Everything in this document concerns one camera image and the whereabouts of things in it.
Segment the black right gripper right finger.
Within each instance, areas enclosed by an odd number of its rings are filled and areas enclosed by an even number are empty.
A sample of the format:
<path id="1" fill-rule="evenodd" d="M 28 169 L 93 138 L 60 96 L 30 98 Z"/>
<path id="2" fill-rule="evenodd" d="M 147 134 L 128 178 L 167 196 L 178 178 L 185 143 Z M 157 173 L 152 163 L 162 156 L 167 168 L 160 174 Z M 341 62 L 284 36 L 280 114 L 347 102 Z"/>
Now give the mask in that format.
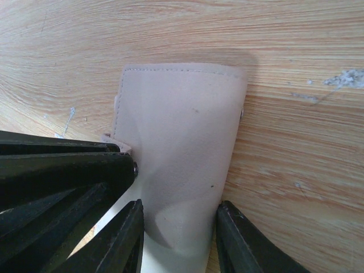
<path id="1" fill-rule="evenodd" d="M 217 209 L 216 245 L 221 272 L 308 272 L 230 201 Z"/>

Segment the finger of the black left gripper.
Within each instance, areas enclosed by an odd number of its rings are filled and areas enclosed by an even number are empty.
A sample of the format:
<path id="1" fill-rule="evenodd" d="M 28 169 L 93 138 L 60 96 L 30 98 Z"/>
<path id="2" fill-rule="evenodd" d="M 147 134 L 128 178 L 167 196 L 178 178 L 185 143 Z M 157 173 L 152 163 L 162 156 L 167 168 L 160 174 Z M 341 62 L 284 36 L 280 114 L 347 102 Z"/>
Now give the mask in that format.
<path id="1" fill-rule="evenodd" d="M 1 155 L 120 152 L 116 144 L 1 131 Z"/>
<path id="2" fill-rule="evenodd" d="M 1 157 L 1 265 L 45 266 L 64 257 L 132 185 L 128 154 Z"/>

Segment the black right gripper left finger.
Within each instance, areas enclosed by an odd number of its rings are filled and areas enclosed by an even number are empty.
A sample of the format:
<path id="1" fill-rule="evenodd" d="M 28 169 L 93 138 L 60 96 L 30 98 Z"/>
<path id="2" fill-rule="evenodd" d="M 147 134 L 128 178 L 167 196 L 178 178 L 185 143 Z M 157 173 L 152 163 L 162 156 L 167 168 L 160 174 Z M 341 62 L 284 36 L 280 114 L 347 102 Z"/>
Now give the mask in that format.
<path id="1" fill-rule="evenodd" d="M 56 272 L 141 272 L 144 243 L 142 200 L 130 201 Z"/>

